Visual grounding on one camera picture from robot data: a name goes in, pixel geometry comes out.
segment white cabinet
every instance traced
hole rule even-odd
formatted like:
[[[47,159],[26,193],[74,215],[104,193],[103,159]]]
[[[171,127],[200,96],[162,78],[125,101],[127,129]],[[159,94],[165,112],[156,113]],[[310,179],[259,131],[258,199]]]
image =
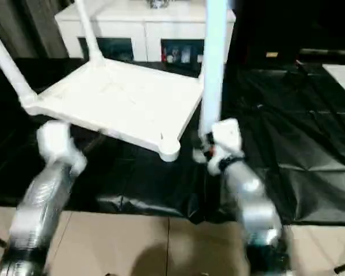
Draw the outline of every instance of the white cabinet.
[[[99,43],[102,39],[104,44],[124,39],[122,43],[130,44],[135,61],[162,61],[163,40],[170,43],[205,38],[205,0],[173,1],[167,8],[158,10],[150,9],[146,0],[85,0],[85,5]],[[57,14],[55,20],[69,56],[83,57],[84,34],[75,4]],[[229,10],[226,57],[234,22],[235,15]]]
[[[83,51],[79,38],[84,37],[84,33],[80,21],[61,21],[58,24],[69,57],[82,58]],[[92,26],[97,38],[130,39],[134,60],[147,60],[144,25],[142,23],[92,21]]]

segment curtain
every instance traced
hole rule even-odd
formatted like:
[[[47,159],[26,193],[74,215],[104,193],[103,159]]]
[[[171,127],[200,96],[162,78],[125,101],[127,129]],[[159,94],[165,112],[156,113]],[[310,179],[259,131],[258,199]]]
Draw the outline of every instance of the curtain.
[[[54,19],[73,0],[0,0],[0,38],[14,58],[66,58]]]

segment black plastic sheet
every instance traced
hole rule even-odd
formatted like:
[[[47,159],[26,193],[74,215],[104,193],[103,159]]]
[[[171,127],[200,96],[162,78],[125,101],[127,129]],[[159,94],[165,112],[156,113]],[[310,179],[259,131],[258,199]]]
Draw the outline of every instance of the black plastic sheet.
[[[18,60],[41,92],[80,60]],[[142,64],[186,75],[185,69]],[[259,174],[285,223],[345,224],[345,91],[320,66],[227,72],[223,118],[239,120],[248,164]],[[190,133],[165,163],[149,150],[72,126],[88,165],[68,209],[179,216],[194,223],[235,219],[219,178],[191,159]],[[16,206],[43,168],[35,131],[48,118],[29,117],[0,71],[0,205]]]

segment tile floor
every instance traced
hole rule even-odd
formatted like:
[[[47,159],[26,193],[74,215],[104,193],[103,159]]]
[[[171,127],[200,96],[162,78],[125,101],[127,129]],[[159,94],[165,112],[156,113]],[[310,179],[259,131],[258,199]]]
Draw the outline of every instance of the tile floor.
[[[3,239],[14,211],[0,208]],[[64,212],[48,260],[52,276],[248,275],[239,231],[235,223],[195,226],[177,218]],[[345,263],[345,227],[288,231],[296,275],[329,276]]]

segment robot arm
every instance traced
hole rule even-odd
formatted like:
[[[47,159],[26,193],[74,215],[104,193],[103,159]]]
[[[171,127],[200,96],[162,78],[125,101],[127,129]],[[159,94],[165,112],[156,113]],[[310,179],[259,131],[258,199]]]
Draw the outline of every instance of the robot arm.
[[[72,143],[68,125],[51,121],[37,131],[45,169],[19,204],[0,262],[0,276],[42,275],[60,214],[86,159]]]
[[[211,175],[221,174],[225,196],[244,228],[251,274],[291,275],[285,232],[262,181],[244,162],[237,121],[213,124],[212,133],[200,141],[193,156],[207,162]]]

